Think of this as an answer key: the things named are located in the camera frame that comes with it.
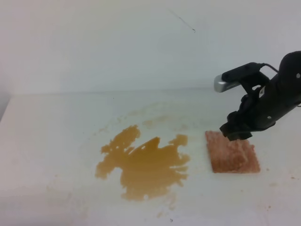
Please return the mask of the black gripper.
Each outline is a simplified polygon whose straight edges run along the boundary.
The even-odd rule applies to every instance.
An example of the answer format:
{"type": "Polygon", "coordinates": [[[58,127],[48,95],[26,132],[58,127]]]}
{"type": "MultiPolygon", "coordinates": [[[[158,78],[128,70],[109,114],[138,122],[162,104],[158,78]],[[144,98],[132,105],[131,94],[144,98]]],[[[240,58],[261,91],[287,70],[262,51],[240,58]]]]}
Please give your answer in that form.
{"type": "Polygon", "coordinates": [[[252,132],[267,130],[276,121],[301,104],[301,72],[278,73],[258,91],[254,91],[228,122],[220,127],[229,141],[247,140],[252,132]]]}

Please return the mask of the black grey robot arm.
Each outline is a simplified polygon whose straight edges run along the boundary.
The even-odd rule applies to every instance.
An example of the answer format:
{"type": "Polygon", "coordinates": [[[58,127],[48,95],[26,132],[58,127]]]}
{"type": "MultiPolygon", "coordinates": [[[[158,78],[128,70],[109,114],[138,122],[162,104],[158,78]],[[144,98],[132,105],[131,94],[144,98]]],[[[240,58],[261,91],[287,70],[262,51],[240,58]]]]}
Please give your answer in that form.
{"type": "Polygon", "coordinates": [[[246,94],[237,111],[220,127],[230,141],[246,140],[253,132],[265,131],[301,103],[301,53],[284,56],[276,75],[269,79],[261,72],[265,63],[247,63],[214,80],[214,90],[222,93],[242,86],[246,94]]]}

